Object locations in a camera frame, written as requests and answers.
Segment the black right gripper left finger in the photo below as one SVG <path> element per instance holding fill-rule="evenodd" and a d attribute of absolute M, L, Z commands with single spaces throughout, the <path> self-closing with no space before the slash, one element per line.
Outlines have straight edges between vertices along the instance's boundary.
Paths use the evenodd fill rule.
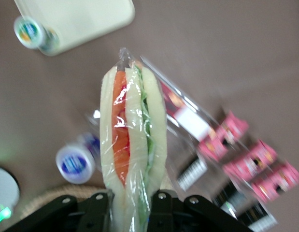
<path fill-rule="evenodd" d="M 76 197 L 55 198 L 7 228 L 7 232 L 108 232 L 114 194 L 97 192 L 78 202 Z"/>

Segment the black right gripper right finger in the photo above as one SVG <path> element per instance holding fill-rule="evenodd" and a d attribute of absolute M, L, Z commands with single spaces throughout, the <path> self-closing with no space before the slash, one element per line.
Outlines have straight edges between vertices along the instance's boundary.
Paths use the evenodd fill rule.
<path fill-rule="evenodd" d="M 241 222 L 199 195 L 180 201 L 173 191 L 152 197 L 150 232 L 250 232 Z"/>

